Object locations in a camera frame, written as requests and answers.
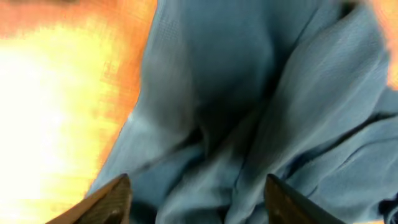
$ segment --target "blue cloth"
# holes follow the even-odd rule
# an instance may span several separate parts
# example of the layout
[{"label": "blue cloth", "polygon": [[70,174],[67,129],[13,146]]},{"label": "blue cloth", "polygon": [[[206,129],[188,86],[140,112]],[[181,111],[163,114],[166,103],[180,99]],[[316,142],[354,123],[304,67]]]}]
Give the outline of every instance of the blue cloth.
[{"label": "blue cloth", "polygon": [[388,63],[363,4],[159,0],[139,101],[89,194],[127,173],[134,223],[267,223],[273,173],[347,223],[392,223]]}]

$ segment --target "wrinkled fabric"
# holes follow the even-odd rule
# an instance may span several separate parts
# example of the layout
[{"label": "wrinkled fabric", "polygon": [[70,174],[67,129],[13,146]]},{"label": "wrinkled fabric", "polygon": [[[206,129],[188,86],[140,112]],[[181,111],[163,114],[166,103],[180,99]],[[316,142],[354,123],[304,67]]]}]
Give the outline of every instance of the wrinkled fabric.
[{"label": "wrinkled fabric", "polygon": [[161,0],[139,101],[89,194],[127,173],[134,223],[268,223],[272,173],[344,222],[392,223],[388,65],[362,4]]}]

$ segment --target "orange wooden floor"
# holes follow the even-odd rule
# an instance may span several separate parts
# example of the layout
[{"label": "orange wooden floor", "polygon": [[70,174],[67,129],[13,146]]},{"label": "orange wooden floor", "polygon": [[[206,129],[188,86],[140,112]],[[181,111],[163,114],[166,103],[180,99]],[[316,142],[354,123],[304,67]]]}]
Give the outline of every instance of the orange wooden floor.
[{"label": "orange wooden floor", "polygon": [[[398,50],[398,3],[374,5]],[[155,7],[0,2],[0,223],[44,223],[81,200],[136,102]]]}]

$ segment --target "blue fabric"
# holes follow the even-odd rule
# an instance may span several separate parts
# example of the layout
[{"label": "blue fabric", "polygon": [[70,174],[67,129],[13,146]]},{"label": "blue fabric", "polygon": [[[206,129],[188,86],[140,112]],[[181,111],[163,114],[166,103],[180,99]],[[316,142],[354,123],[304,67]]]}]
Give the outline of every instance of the blue fabric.
[{"label": "blue fabric", "polygon": [[127,173],[134,223],[267,223],[273,173],[345,222],[393,222],[388,63],[362,4],[160,0],[139,101],[89,194]]}]

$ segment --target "orange surface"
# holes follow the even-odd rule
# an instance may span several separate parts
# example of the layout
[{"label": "orange surface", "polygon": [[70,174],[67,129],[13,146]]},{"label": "orange surface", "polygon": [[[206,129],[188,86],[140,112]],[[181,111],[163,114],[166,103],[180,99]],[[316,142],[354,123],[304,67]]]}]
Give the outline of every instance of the orange surface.
[{"label": "orange surface", "polygon": [[[43,223],[80,201],[139,92],[156,1],[51,2],[0,2],[0,223]],[[374,5],[398,52],[396,0]]]}]

